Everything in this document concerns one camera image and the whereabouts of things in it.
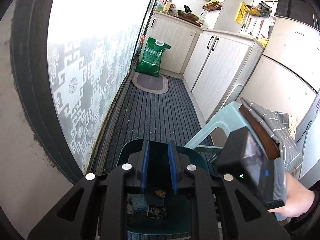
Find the person's right hand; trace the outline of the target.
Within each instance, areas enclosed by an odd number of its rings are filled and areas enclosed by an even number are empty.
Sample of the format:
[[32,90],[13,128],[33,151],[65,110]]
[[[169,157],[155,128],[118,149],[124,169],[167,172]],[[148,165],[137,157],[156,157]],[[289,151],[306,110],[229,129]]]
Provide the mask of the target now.
[[278,213],[283,217],[299,217],[306,213],[315,200],[315,193],[304,187],[298,180],[291,174],[285,173],[287,199],[284,206],[269,209],[268,212]]

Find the person's right forearm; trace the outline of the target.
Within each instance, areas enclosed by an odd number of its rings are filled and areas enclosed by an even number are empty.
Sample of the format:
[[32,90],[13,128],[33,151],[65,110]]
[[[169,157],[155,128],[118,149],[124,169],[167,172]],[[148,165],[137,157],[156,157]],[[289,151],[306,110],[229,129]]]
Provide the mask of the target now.
[[310,209],[299,217],[292,218],[284,226],[291,239],[320,240],[319,181],[314,183],[310,190],[315,193],[315,199]]

